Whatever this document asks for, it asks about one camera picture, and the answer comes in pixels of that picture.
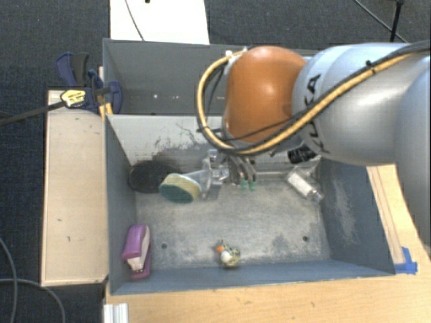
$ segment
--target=sponge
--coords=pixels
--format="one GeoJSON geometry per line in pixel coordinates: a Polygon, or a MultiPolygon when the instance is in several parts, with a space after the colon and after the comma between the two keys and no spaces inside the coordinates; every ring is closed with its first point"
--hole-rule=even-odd
{"type": "Polygon", "coordinates": [[[201,194],[201,186],[187,176],[169,174],[159,186],[159,192],[169,201],[190,203],[201,194]]]}

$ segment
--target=blue tape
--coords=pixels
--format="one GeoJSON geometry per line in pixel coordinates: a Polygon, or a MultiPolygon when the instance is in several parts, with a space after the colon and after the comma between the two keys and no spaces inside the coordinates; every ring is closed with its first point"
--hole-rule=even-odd
{"type": "Polygon", "coordinates": [[[418,263],[411,260],[410,251],[407,248],[401,247],[404,254],[404,263],[394,264],[395,272],[397,274],[412,274],[415,275],[418,272],[418,263]]]}

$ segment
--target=yellow cable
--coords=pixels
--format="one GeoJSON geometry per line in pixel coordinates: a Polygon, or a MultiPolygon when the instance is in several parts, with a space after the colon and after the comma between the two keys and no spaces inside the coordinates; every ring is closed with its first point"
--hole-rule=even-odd
{"type": "Polygon", "coordinates": [[[211,139],[213,140],[215,143],[217,143],[218,145],[220,145],[223,148],[228,148],[228,149],[233,149],[234,147],[224,143],[223,141],[221,141],[210,129],[210,127],[207,124],[207,119],[205,117],[205,111],[204,111],[204,107],[203,107],[203,87],[205,85],[205,82],[208,80],[208,77],[211,75],[211,73],[214,72],[214,70],[216,68],[218,68],[219,66],[223,65],[224,63],[228,62],[232,57],[241,55],[244,51],[239,51],[239,52],[234,52],[231,55],[222,57],[221,59],[218,59],[216,62],[214,62],[211,66],[209,66],[207,68],[207,70],[204,72],[204,74],[202,75],[201,80],[199,81],[199,85],[197,87],[197,94],[196,94],[196,107],[197,107],[197,112],[198,112],[198,118],[201,122],[202,125],[202,129],[206,129],[206,131],[204,131],[204,133],[211,139]]]}
{"type": "MultiPolygon", "coordinates": [[[[198,88],[197,88],[197,112],[198,112],[198,118],[203,126],[203,129],[206,129],[204,133],[217,145],[219,145],[222,148],[225,149],[234,149],[232,145],[229,145],[222,140],[220,140],[210,129],[206,122],[205,113],[203,109],[203,87],[205,85],[205,82],[207,81],[208,77],[211,75],[212,72],[216,68],[218,68],[220,65],[226,63],[229,61],[232,57],[236,55],[240,55],[243,52],[236,52],[232,55],[223,57],[216,62],[214,62],[203,74],[198,88]]],[[[402,61],[406,57],[410,56],[411,54],[401,55],[399,57],[395,57],[394,59],[385,61],[379,65],[377,65],[374,68],[370,68],[369,70],[359,74],[358,76],[352,78],[351,80],[344,83],[342,86],[338,87],[337,89],[330,92],[325,98],[323,98],[318,104],[313,106],[309,111],[307,111],[301,118],[299,118],[292,126],[288,127],[286,130],[282,131],[279,135],[273,137],[272,139],[268,140],[267,142],[263,143],[260,146],[253,147],[251,149],[248,149],[246,151],[238,151],[238,154],[242,155],[248,155],[259,151],[265,151],[267,149],[271,149],[272,147],[276,146],[278,143],[282,142],[284,139],[287,139],[288,137],[292,136],[294,133],[299,131],[304,125],[309,123],[317,114],[319,114],[322,110],[324,110],[330,103],[332,103],[335,99],[352,89],[353,87],[357,86],[358,84],[362,83],[363,81],[367,80],[369,77],[372,77],[374,74],[377,74],[378,72],[381,72],[390,66],[395,65],[399,61],[402,61]]]]}

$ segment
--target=black stand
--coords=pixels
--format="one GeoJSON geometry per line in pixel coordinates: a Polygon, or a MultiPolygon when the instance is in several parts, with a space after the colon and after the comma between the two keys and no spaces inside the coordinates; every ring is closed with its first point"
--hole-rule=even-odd
{"type": "Polygon", "coordinates": [[[401,6],[403,4],[404,4],[404,0],[397,0],[397,6],[395,8],[395,15],[393,17],[391,38],[389,39],[389,42],[393,42],[395,39],[395,34],[397,33],[397,26],[398,26],[398,21],[399,21],[399,14],[401,13],[401,6]]]}

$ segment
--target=purple object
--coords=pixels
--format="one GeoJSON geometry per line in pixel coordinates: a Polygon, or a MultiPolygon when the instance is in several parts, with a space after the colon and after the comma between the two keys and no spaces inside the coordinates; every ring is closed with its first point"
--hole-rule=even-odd
{"type": "Polygon", "coordinates": [[[150,274],[151,238],[147,225],[132,225],[127,233],[121,259],[131,267],[132,279],[142,279],[150,274]]]}

